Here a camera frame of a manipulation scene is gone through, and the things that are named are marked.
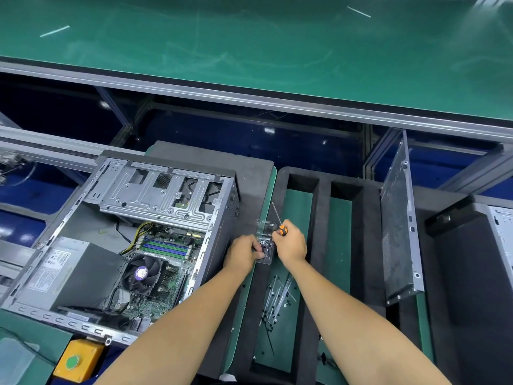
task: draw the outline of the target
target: green push button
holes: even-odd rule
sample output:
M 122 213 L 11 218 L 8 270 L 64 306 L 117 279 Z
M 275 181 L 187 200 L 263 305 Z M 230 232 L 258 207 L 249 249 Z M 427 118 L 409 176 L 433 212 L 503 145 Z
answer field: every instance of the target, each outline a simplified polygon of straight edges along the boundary
M 66 369 L 75 369 L 79 365 L 79 360 L 80 358 L 78 355 L 72 355 L 71 357 L 69 357 L 66 361 Z

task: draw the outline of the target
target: screwdriver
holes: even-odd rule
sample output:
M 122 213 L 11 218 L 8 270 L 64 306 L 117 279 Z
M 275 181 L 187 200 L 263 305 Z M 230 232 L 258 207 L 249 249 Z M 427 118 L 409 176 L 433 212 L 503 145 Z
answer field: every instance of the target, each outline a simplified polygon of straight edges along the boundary
M 287 227 L 285 227 L 285 226 L 282 224 L 282 220 L 279 218 L 279 214 L 278 214 L 278 211 L 276 210 L 276 206 L 274 205 L 274 202 L 271 202 L 271 204 L 273 205 L 274 212 L 276 213 L 276 216 L 278 217 L 278 221 L 279 221 L 279 230 L 278 230 L 278 233 L 279 233 L 281 236 L 285 236 L 285 235 L 288 233 Z

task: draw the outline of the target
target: left hand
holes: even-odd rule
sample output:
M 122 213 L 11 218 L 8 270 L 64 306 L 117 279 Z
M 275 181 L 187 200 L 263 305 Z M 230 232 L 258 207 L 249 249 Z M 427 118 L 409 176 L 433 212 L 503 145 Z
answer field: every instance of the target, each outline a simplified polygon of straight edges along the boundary
M 246 277 L 251 272 L 254 261 L 261 258 L 264 258 L 264 253 L 255 236 L 242 235 L 235 239 L 228 249 L 224 268 Z

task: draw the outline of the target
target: power supply label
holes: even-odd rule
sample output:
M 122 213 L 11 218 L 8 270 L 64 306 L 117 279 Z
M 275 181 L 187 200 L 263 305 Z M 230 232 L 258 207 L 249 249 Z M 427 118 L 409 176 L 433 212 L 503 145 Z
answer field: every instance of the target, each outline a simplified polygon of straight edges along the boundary
M 31 278 L 27 288 L 47 292 L 70 255 L 71 252 L 57 249 L 50 250 L 46 259 Z

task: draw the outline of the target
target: hand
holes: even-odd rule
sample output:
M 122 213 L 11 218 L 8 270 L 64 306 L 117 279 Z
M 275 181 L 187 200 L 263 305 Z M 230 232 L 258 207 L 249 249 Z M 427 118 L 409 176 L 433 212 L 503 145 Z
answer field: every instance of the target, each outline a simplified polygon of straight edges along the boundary
M 245 278 L 251 272 L 254 261 L 264 258 L 264 255 L 262 246 L 254 235 L 242 235 L 235 239 L 228 249 L 224 267 L 243 275 L 243 278 Z
M 305 260 L 306 241 L 303 233 L 290 220 L 286 219 L 283 225 L 287 227 L 288 233 L 283 237 L 278 232 L 273 232 L 273 242 L 276 243 L 279 258 L 287 270 L 291 271 L 290 268 L 297 261 Z

